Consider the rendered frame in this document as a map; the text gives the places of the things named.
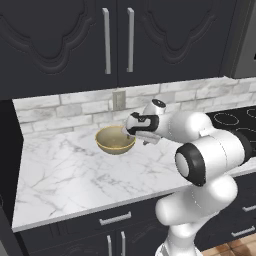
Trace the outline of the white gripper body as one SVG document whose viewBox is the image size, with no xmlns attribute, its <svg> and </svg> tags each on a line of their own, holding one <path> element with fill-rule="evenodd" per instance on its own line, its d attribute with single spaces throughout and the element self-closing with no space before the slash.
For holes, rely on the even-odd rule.
<svg viewBox="0 0 256 256">
<path fill-rule="evenodd" d="M 161 139 L 155 133 L 158 125 L 158 115 L 140 115 L 138 112 L 133 112 L 125 122 L 125 134 L 151 144 L 157 144 Z"/>
</svg>

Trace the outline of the olive yellow bowl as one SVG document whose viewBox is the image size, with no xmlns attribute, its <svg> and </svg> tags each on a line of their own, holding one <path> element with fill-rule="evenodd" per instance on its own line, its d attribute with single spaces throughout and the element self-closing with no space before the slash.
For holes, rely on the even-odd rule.
<svg viewBox="0 0 256 256">
<path fill-rule="evenodd" d="M 100 129 L 95 135 L 97 146 L 105 153 L 121 155 L 128 152 L 136 142 L 134 137 L 127 140 L 127 135 L 122 132 L 122 126 L 107 126 Z"/>
</svg>

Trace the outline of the black hob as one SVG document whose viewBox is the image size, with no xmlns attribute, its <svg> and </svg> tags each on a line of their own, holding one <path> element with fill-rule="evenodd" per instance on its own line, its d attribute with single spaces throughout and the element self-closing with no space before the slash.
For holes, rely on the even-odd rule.
<svg viewBox="0 0 256 256">
<path fill-rule="evenodd" d="M 208 112 L 207 115 L 215 128 L 242 133 L 251 143 L 252 156 L 256 157 L 256 105 Z"/>
</svg>

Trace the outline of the dark base cupboard door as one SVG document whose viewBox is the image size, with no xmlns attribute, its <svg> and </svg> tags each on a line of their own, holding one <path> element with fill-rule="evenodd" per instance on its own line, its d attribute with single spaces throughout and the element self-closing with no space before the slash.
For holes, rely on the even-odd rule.
<svg viewBox="0 0 256 256">
<path fill-rule="evenodd" d="M 168 227 L 157 221 L 149 221 L 124 227 L 116 231 L 116 256 L 121 256 L 121 231 L 126 235 L 126 256 L 155 256 L 165 241 Z"/>
<path fill-rule="evenodd" d="M 35 231 L 23 231 L 21 237 L 29 256 L 108 256 L 108 232 L 91 234 L 60 235 L 37 234 Z M 116 256 L 114 239 L 112 256 Z"/>
</svg>

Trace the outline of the dark small drawer front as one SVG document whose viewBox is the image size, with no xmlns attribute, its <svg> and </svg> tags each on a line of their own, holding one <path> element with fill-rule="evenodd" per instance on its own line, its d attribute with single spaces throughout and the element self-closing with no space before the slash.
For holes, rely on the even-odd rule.
<svg viewBox="0 0 256 256">
<path fill-rule="evenodd" d="M 256 233 L 255 230 L 238 237 L 231 235 L 231 232 L 238 232 L 252 226 L 256 228 L 256 219 L 221 213 L 210 219 L 198 231 L 195 238 L 195 245 L 200 251 L 204 251 L 217 245 Z"/>
<path fill-rule="evenodd" d="M 242 207 L 256 205 L 256 173 L 236 177 L 238 185 L 238 196 L 236 206 L 240 216 L 248 219 L 256 219 L 256 210 L 244 212 Z"/>
</svg>

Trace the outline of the dark tall cabinet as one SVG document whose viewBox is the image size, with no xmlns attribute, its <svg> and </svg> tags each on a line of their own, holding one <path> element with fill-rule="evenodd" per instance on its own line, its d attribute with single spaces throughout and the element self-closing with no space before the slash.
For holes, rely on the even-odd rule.
<svg viewBox="0 0 256 256">
<path fill-rule="evenodd" d="M 23 256 L 12 231 L 23 135 L 11 100 L 0 100 L 0 256 Z"/>
</svg>

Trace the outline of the grey range hood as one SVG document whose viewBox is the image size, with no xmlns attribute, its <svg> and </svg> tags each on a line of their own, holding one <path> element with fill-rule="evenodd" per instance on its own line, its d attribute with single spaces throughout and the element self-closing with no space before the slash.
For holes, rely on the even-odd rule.
<svg viewBox="0 0 256 256">
<path fill-rule="evenodd" d="M 256 0 L 252 0 L 234 69 L 235 79 L 250 77 L 256 77 Z"/>
</svg>

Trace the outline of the grey wall outlet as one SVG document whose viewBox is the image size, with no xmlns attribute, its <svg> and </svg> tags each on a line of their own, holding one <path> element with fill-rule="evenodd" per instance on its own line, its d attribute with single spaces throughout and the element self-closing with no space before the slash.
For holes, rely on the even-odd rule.
<svg viewBox="0 0 256 256">
<path fill-rule="evenodd" d="M 113 110 L 122 111 L 126 108 L 126 92 L 115 91 L 113 93 Z"/>
</svg>

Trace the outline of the dark wall cupboard door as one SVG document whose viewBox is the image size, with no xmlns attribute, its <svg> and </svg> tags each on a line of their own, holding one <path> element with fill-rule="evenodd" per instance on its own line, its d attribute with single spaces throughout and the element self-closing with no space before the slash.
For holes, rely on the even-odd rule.
<svg viewBox="0 0 256 256">
<path fill-rule="evenodd" d="M 117 0 L 118 82 L 137 86 L 217 77 L 237 0 Z M 133 72 L 128 14 L 135 12 Z"/>
<path fill-rule="evenodd" d="M 109 10 L 105 74 L 102 8 Z M 117 0 L 0 0 L 0 99 L 117 86 Z"/>
</svg>

